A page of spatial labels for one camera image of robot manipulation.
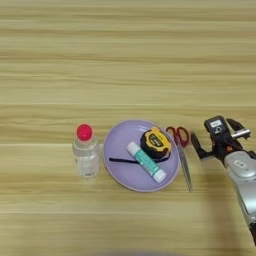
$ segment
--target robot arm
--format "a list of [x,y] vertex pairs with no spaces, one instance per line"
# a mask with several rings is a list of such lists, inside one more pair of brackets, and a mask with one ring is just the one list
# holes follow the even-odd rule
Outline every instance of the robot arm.
[[210,133],[212,151],[206,152],[196,135],[191,134],[191,142],[201,160],[216,157],[226,167],[237,192],[238,201],[256,245],[256,154],[245,151],[237,139],[249,138],[250,130],[233,119],[227,119],[230,129],[222,116],[205,121]]

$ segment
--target scissor blade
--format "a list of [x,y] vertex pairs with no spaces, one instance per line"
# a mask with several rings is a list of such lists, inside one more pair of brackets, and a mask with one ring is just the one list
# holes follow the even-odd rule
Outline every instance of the scissor blade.
[[177,147],[178,147],[178,151],[179,151],[179,155],[180,155],[180,162],[181,162],[183,174],[185,176],[185,180],[187,182],[188,189],[190,192],[192,192],[193,187],[192,187],[190,172],[189,172],[189,168],[188,168],[188,162],[187,162],[185,153],[183,151],[183,148],[181,147],[181,145],[179,143],[178,143]]

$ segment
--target glue stick cap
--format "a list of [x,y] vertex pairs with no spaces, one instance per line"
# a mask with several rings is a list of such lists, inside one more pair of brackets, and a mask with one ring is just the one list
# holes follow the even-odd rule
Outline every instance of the glue stick cap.
[[135,156],[136,153],[141,150],[141,148],[134,142],[132,141],[128,146],[127,146],[128,152],[132,155]]
[[157,183],[161,183],[165,178],[166,178],[167,174],[166,172],[164,172],[162,169],[160,169],[155,175],[154,175],[154,180]]

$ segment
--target label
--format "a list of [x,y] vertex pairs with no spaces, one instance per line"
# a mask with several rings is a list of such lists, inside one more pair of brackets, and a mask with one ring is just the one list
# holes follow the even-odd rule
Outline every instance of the label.
[[149,136],[150,143],[155,147],[163,147],[163,143],[159,140],[159,138],[155,134],[150,134]]
[[143,150],[139,150],[134,157],[151,176],[161,169]]
[[244,162],[240,161],[240,160],[236,160],[234,162],[234,164],[237,165],[238,167],[242,168],[242,169],[246,167],[246,164]]
[[220,126],[220,125],[222,125],[222,122],[220,120],[216,120],[214,122],[211,122],[211,127],[212,128],[215,128],[215,127]]

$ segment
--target scissors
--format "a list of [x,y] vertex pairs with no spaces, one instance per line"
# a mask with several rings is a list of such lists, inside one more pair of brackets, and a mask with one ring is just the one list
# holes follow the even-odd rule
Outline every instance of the scissors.
[[189,144],[189,140],[190,140],[189,133],[184,127],[181,127],[181,126],[178,127],[177,129],[172,126],[169,126],[166,128],[166,132],[169,133],[173,137],[173,139],[177,145],[183,174],[185,176],[188,189],[190,192],[192,192],[193,187],[192,187],[188,162],[187,162],[184,150],[183,150],[183,148],[185,148]]

